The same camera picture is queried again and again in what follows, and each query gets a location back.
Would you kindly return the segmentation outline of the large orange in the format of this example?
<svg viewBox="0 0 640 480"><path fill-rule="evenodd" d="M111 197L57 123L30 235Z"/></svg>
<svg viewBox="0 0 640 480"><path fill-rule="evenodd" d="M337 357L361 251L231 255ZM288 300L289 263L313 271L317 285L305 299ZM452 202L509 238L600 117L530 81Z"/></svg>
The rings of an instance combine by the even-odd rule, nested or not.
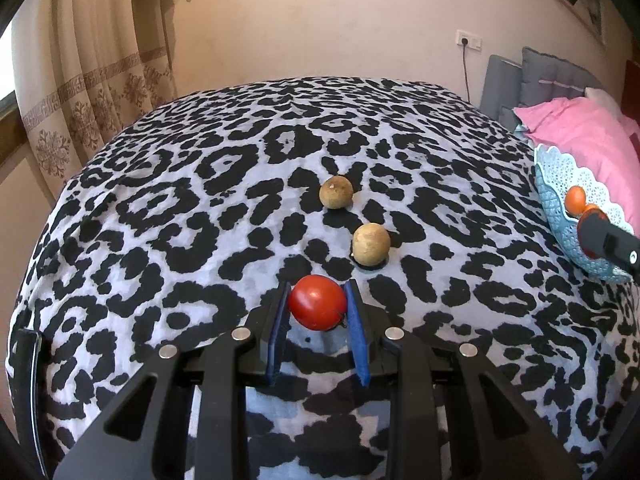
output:
<svg viewBox="0 0 640 480"><path fill-rule="evenodd" d="M573 185L567 190L564 198L564 207L570 216L579 218L586 205L586 192L581 186Z"/></svg>

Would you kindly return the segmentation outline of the light blue lattice fruit basket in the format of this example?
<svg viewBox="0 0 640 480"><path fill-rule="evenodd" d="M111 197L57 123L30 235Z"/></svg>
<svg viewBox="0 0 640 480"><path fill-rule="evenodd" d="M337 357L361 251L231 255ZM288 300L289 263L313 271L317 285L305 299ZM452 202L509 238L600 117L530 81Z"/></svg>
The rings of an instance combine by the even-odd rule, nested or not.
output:
<svg viewBox="0 0 640 480"><path fill-rule="evenodd" d="M579 167L571 154L556 146L539 144L534 148L535 184L551 233L564 255L593 278L613 284L632 281L631 275L605 259L587 256L578 240L578 223L588 208L597 208L613 226L634 235L623 207L613 203L604 183L594 173Z"/></svg>

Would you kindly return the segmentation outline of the large red tomato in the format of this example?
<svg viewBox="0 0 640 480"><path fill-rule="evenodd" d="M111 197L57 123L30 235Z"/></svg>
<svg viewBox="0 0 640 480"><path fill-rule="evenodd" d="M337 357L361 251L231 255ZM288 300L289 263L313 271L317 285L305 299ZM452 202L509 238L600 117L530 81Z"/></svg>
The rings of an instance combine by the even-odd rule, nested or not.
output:
<svg viewBox="0 0 640 480"><path fill-rule="evenodd" d="M330 278L307 275L291 289L288 310L308 330L326 332L342 322L347 298L341 286Z"/></svg>

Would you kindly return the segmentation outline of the brown round fruit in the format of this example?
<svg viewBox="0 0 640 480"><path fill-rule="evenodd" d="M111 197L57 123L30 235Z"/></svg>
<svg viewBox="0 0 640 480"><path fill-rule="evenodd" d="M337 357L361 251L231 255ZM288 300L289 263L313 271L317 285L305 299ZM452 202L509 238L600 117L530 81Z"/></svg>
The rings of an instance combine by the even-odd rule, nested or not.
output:
<svg viewBox="0 0 640 480"><path fill-rule="evenodd" d="M390 234L380 224L363 224L352 236L352 258L360 266L378 266L389 252Z"/></svg>
<svg viewBox="0 0 640 480"><path fill-rule="evenodd" d="M319 200L328 209L346 208L352 203L354 188L344 176L330 177L320 186Z"/></svg>

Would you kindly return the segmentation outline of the pink blanket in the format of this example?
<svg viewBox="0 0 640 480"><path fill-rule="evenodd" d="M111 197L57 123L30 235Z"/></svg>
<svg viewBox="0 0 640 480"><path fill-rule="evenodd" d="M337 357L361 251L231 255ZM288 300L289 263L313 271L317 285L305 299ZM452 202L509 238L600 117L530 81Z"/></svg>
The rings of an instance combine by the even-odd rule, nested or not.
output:
<svg viewBox="0 0 640 480"><path fill-rule="evenodd" d="M587 98L557 98L513 111L536 144L555 146L591 170L639 231L639 125L633 119L617 119Z"/></svg>

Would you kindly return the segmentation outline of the white pillow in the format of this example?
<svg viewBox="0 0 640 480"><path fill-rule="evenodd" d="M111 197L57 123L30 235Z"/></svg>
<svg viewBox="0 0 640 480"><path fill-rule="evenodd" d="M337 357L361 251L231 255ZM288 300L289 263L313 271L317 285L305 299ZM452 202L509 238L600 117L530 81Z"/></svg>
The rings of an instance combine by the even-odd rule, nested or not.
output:
<svg viewBox="0 0 640 480"><path fill-rule="evenodd" d="M585 97L594 104L597 104L598 107L607 110L616 120L620 120L620 118L623 117L620 106L605 90L587 87L585 88Z"/></svg>

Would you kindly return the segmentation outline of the leopard print table cloth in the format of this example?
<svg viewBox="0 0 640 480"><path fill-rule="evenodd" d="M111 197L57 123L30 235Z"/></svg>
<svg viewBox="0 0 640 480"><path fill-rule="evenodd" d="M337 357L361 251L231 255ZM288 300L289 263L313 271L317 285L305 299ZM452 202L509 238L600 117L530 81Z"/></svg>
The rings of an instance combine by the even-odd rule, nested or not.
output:
<svg viewBox="0 0 640 480"><path fill-rule="evenodd" d="M352 203L320 186L344 176ZM378 266L352 236L384 226ZM300 78L205 91L125 128L62 189L11 333L40 333L41 442L56 466L164 344L240 325L282 282L356 281L419 336L469 342L584 476L639 381L637 289L568 260L532 148L422 82Z"/></svg>

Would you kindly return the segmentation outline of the beige patterned curtain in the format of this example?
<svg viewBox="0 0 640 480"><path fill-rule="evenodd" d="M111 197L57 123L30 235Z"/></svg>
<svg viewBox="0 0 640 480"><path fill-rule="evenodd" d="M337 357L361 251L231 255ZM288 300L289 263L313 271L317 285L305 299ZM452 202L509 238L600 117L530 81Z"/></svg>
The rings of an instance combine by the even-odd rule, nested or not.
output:
<svg viewBox="0 0 640 480"><path fill-rule="evenodd" d="M160 0L25 0L12 54L17 107L52 196L177 95Z"/></svg>

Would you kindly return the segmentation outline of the white wall socket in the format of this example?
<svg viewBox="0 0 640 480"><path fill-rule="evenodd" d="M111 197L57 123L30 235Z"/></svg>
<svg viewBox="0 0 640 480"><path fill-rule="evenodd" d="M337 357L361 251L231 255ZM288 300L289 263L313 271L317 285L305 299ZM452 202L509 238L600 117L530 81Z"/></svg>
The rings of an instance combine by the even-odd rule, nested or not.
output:
<svg viewBox="0 0 640 480"><path fill-rule="evenodd" d="M483 38L472 34L472 32L465 32L462 29L458 29L456 33L456 44L460 47L480 52L483 47Z"/></svg>

